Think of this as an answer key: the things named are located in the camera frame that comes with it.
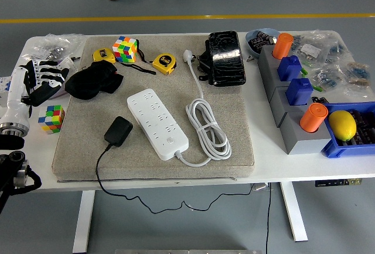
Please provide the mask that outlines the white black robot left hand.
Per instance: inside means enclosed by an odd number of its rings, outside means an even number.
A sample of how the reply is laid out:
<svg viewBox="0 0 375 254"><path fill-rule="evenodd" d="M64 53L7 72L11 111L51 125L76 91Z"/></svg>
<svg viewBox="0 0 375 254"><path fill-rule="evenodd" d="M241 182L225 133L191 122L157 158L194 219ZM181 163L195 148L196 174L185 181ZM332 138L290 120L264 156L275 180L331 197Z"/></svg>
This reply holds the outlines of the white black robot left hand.
<svg viewBox="0 0 375 254"><path fill-rule="evenodd" d="M70 72L70 59L30 60L15 68L12 73L7 100L7 111L1 118L1 131L18 130L26 134L29 129L30 109L55 95Z"/></svg>

